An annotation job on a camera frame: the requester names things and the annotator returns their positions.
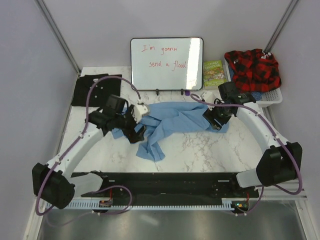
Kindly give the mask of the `light blue long sleeve shirt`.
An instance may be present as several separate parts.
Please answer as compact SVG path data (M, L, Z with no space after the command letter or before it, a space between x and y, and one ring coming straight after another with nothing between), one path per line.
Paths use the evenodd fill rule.
M203 117L208 106L198 102L170 101L149 105L149 115L144 116L135 130L142 126L145 142L139 144L136 156L145 160L161 161L165 158L159 141L174 133L195 133L209 131L224 134L229 129L229 124L221 130L213 129L210 123Z

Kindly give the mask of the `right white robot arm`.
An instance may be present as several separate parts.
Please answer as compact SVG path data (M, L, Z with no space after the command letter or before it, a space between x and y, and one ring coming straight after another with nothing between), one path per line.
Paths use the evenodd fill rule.
M236 180L229 184L229 191L235 197L242 196L248 187L278 186L291 180L300 180L302 146L289 142L259 111L259 105L251 93L240 93L233 82L218 87L220 99L205 91L200 100L208 104L203 117L215 130L221 130L231 117L238 118L258 143L262 157L256 168L236 174Z

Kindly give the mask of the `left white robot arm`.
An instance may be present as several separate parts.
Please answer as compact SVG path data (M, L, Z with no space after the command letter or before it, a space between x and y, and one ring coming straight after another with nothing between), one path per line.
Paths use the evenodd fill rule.
M94 192L106 196L110 185L98 171L72 176L75 168L105 135L114 129L122 131L131 144L144 140L146 127L136 126L150 113L149 107L139 100L129 104L124 98L110 95L103 107L87 113L84 128L63 151L46 164L37 163L32 169L33 192L58 209L64 209L75 197Z

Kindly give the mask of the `green paperback book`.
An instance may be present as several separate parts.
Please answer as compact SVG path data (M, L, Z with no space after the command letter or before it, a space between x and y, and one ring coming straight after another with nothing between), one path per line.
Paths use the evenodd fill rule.
M203 63L203 85L206 90L215 90L227 82L221 60L205 61Z

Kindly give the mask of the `blue checkered cloth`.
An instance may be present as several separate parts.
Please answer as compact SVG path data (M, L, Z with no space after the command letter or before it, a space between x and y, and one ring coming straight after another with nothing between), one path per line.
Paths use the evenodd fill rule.
M253 92L251 92L251 95L253 96L253 98L256 101L260 101L262 99L262 93L261 92L253 91Z

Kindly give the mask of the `folded black shirt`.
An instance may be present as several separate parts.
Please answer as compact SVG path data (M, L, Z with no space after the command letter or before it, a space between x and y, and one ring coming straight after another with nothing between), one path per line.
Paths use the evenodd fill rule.
M73 98L71 105L73 107L85 107L87 96L92 88L100 78L108 76L109 74L84 75L78 78L75 84ZM109 95L120 96L121 80L118 78L109 78L99 82L92 90L89 98L89 107L102 107L105 105Z

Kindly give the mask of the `white plastic basket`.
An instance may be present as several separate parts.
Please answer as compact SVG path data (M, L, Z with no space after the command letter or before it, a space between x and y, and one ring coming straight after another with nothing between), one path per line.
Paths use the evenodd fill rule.
M227 81L231 82L234 76L234 72L226 60L224 60L224 71L227 77ZM256 101L256 103L261 108L266 108L272 104L279 104L283 100L283 96L280 88L277 88L275 90L268 91L268 92L261 92L261 94L262 94L262 99L259 101Z

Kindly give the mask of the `red black plaid shirt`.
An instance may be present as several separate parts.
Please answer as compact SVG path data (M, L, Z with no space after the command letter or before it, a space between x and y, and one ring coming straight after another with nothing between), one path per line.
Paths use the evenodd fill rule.
M241 93L266 93L280 88L279 63L262 49L226 52L224 58L233 71L232 81Z

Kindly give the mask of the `white dry-erase board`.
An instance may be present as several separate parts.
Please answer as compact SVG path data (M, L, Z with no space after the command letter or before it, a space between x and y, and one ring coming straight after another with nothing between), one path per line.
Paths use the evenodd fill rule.
M131 82L139 91L198 91L203 88L201 37L133 38Z

